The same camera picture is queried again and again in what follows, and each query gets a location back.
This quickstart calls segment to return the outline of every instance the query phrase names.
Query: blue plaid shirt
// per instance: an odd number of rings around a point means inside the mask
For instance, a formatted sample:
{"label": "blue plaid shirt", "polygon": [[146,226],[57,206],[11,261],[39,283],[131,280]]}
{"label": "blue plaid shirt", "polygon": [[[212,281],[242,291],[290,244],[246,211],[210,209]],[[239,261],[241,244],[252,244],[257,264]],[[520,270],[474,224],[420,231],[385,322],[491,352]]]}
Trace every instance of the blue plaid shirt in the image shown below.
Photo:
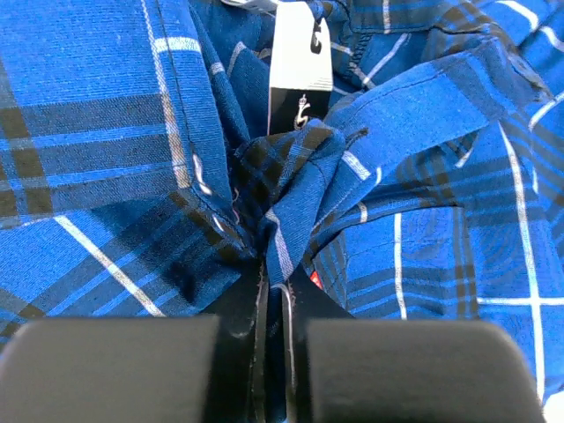
{"label": "blue plaid shirt", "polygon": [[52,315],[193,315],[263,257],[364,318],[482,319],[564,390],[559,0],[308,2],[323,122],[266,136],[274,18],[3,0],[0,345]]}

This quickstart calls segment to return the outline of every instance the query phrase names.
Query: gray surface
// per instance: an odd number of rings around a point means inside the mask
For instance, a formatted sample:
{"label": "gray surface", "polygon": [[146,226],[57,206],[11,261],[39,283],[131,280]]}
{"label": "gray surface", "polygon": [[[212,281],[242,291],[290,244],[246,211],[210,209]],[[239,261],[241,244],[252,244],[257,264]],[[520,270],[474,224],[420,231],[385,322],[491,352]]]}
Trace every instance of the gray surface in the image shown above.
{"label": "gray surface", "polygon": [[471,322],[313,321],[314,421],[543,423],[523,356]]}
{"label": "gray surface", "polygon": [[0,362],[2,423],[198,422],[219,319],[44,319]]}

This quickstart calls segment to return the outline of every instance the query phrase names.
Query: black tag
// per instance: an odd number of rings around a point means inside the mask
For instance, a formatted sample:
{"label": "black tag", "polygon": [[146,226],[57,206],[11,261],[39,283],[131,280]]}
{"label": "black tag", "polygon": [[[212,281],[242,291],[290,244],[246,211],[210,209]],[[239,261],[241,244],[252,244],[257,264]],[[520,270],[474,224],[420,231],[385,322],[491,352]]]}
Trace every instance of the black tag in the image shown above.
{"label": "black tag", "polygon": [[313,118],[327,115],[330,91],[271,87],[271,134],[300,130]]}

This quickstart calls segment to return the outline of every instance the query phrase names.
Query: white price tag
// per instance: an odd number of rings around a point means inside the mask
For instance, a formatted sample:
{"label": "white price tag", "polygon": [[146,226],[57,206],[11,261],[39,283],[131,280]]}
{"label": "white price tag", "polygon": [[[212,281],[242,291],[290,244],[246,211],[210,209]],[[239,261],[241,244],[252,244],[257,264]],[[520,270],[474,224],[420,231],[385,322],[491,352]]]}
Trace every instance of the white price tag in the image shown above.
{"label": "white price tag", "polygon": [[333,89],[327,22],[304,2],[278,4],[269,83],[269,133],[299,130],[327,114]]}
{"label": "white price tag", "polygon": [[275,11],[278,6],[278,0],[221,0],[221,2],[246,11],[265,13]]}

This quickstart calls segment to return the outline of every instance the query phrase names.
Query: shirt pocket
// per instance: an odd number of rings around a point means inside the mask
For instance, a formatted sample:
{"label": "shirt pocket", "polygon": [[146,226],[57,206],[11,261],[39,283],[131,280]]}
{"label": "shirt pocket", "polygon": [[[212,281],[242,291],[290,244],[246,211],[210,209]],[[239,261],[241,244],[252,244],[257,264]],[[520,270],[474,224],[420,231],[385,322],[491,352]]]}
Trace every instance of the shirt pocket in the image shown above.
{"label": "shirt pocket", "polygon": [[323,290],[358,317],[478,316],[461,207],[407,211],[349,226],[315,256],[313,266]]}

